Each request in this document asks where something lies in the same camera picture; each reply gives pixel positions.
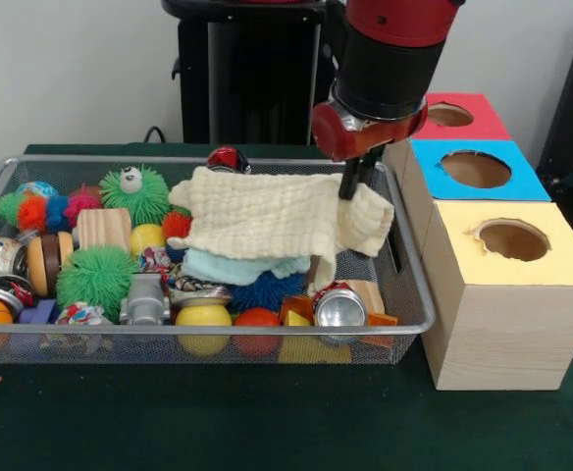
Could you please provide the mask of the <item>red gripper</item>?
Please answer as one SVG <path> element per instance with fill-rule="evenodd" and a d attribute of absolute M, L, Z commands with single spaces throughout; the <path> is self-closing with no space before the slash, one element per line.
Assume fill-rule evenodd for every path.
<path fill-rule="evenodd" d="M 339 198 L 351 200 L 359 182 L 370 185 L 376 165 L 384 154 L 383 149 L 374 147 L 404 140 L 419 131 L 427 117 L 425 99 L 415 114 L 391 121 L 358 118 L 334 100 L 316 105 L 312 111 L 311 130 L 317 147 L 334 161 L 346 160 Z"/>

